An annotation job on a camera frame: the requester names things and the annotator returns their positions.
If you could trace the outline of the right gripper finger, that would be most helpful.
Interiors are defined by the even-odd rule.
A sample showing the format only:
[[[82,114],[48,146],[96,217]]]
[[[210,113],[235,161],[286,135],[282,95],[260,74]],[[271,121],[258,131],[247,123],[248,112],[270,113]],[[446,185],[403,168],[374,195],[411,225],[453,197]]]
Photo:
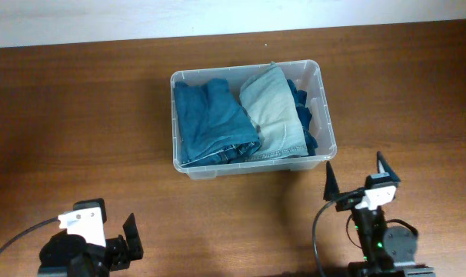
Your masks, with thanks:
[[[330,162],[326,162],[326,182],[323,199],[333,201],[340,195],[337,180]]]
[[[379,173],[388,173],[391,179],[394,182],[400,182],[401,179],[398,177],[398,175],[394,172],[394,170],[391,168],[391,166],[388,164],[386,159],[384,158],[382,152],[378,151],[377,152],[377,169]]]

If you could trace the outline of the navy blue garment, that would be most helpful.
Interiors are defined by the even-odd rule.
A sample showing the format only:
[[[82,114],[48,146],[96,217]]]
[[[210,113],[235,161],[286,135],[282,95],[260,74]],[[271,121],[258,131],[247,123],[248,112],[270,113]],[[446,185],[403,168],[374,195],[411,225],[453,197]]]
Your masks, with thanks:
[[[315,156],[318,143],[314,136],[309,132],[310,123],[312,120],[312,113],[306,106],[307,92],[304,90],[298,90],[295,86],[295,83],[291,79],[288,79],[287,83],[291,90],[291,94],[295,102],[296,112],[298,114],[298,118],[303,128],[308,156]]]

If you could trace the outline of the light blue jeans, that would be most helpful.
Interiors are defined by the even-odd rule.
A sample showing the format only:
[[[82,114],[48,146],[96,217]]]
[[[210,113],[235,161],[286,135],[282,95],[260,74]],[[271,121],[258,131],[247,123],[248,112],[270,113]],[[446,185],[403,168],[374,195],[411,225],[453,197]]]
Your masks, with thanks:
[[[247,162],[308,154],[295,100],[282,69],[274,62],[240,88],[239,99],[258,133],[260,144]]]

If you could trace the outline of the dark blue jeans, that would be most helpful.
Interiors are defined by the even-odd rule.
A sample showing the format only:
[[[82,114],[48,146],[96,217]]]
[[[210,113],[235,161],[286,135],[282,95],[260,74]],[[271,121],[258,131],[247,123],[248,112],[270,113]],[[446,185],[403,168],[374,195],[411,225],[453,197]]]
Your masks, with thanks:
[[[175,107],[184,167],[240,162],[261,146],[257,131],[230,92],[228,81],[176,82]]]

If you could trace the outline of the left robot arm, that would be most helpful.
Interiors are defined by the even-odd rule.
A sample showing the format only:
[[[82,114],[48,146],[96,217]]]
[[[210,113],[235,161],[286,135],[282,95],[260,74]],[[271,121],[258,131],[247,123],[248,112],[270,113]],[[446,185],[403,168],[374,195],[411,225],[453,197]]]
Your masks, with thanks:
[[[123,224],[123,235],[105,237],[107,215],[102,198],[76,202],[57,220],[61,231],[40,251],[38,276],[109,277],[143,258],[134,214]]]

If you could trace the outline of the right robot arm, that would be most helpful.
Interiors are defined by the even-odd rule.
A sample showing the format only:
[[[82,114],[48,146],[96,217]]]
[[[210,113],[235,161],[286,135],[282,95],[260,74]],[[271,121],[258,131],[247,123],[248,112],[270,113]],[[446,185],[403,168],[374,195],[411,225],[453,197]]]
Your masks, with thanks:
[[[364,186],[341,192],[331,164],[326,164],[323,199],[327,202],[312,224],[312,242],[316,243],[316,225],[326,209],[335,206],[338,212],[349,211],[358,234],[362,262],[348,264],[348,276],[435,276],[432,267],[418,264],[419,232],[401,219],[387,220],[382,207],[395,199],[400,178],[381,152],[376,155],[378,172],[365,179]]]

